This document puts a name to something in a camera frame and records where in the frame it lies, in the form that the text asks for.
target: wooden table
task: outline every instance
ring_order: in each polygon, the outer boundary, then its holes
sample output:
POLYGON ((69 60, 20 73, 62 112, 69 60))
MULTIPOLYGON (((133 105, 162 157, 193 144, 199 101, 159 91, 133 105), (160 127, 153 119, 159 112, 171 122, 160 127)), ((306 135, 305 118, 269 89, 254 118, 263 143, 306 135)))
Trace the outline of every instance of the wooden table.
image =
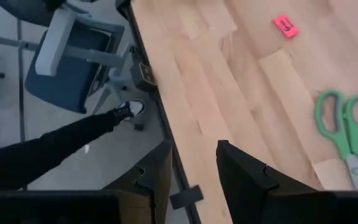
POLYGON ((358 1, 134 0, 131 7, 189 185, 203 191, 196 203, 203 223, 231 223, 216 167, 219 139, 316 189, 352 188, 313 111, 323 90, 358 93, 358 1), (272 23, 281 13, 300 29, 292 39, 272 23))

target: black sneaker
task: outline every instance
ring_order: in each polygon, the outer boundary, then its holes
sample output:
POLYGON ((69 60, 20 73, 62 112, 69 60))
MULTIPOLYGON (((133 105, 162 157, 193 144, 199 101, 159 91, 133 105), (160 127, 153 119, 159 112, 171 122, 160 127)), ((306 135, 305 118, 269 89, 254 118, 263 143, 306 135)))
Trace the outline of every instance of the black sneaker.
POLYGON ((145 103, 140 100, 127 101, 113 109, 119 123, 141 115, 146 108, 145 103))

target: blue chair seat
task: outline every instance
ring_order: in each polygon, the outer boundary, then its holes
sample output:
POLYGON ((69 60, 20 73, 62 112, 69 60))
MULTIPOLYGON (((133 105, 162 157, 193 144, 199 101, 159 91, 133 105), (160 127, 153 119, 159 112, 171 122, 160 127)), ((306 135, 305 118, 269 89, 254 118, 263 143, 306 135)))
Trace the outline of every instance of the blue chair seat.
MULTIPOLYGON (((46 33, 42 37, 40 46, 44 41, 46 33)), ((114 35, 107 35, 85 26, 76 24, 68 39, 70 46, 82 49, 94 49, 103 52, 112 51, 115 46, 114 35)), ((54 77, 38 75, 35 71, 40 48, 35 52, 27 78, 25 88, 27 91, 55 106, 77 113, 86 113, 85 101, 87 97, 99 88, 103 83, 106 67, 86 60, 63 56, 57 73, 54 77)))

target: green scissors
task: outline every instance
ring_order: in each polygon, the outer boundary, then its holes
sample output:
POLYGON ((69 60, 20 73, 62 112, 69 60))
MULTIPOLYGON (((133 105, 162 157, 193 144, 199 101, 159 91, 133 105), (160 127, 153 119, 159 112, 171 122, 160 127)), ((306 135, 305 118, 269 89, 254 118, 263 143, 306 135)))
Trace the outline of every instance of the green scissors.
POLYGON ((341 159, 346 161, 353 186, 358 190, 358 122, 352 113, 356 102, 358 102, 358 95, 351 97, 345 103, 342 92, 326 90, 318 96, 314 118, 320 133, 334 141, 341 159), (334 131, 326 129, 323 123, 323 102, 329 96, 335 98, 334 131))

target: white object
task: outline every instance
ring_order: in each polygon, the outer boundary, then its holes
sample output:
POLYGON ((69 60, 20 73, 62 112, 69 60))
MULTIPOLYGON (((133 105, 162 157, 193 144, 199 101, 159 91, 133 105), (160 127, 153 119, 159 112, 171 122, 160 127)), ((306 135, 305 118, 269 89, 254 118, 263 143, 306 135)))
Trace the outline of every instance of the white object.
POLYGON ((87 154, 90 151, 90 145, 89 144, 86 144, 84 146, 84 151, 85 151, 85 154, 87 154))
POLYGON ((69 8, 57 9, 53 14, 47 35, 42 43, 35 62, 35 71, 39 75, 54 76, 65 50, 76 12, 69 8))

